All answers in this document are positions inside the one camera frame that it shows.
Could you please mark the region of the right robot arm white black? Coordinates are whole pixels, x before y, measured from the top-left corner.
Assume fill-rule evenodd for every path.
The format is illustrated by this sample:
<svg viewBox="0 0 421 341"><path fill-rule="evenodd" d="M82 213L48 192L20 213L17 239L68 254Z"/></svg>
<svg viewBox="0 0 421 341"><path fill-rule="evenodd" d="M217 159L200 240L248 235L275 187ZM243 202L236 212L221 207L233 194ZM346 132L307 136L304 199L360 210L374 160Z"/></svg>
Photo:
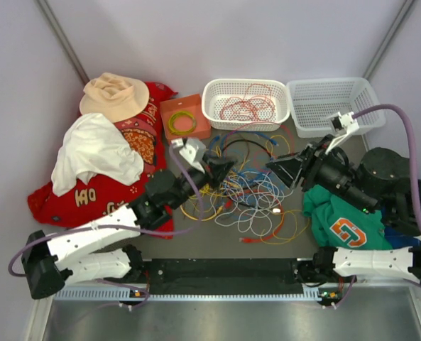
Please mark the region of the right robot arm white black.
<svg viewBox="0 0 421 341"><path fill-rule="evenodd" d="M353 166L332 135L301 151L267 163L289 189L307 192L321 186L365 215L381 211L382 223L421 242L421 180L412 176L412 160L387 148L374 148ZM335 276L384 276L421 286L421 244L396 250L364 250L362 238L350 247L321 247L311 267L323 281Z"/></svg>

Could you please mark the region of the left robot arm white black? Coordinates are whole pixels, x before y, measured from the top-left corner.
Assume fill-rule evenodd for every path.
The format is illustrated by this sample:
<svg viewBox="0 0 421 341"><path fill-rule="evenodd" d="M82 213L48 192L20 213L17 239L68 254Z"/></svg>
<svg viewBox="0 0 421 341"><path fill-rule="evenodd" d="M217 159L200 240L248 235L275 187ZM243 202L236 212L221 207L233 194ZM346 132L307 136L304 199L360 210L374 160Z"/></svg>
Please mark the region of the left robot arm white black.
<svg viewBox="0 0 421 341"><path fill-rule="evenodd" d="M205 156L199 168L189 168L180 176L160 169L147 181L143 194L99 219L55 234L31 233L21 250L22 277L31 298L47 298L83 281L139 280L144 272L139 251L128 247L104 253L102 249L142 234L167 236L160 228L171 220L171 210L198 196L204 186L219 186L235 163L233 157Z"/></svg>

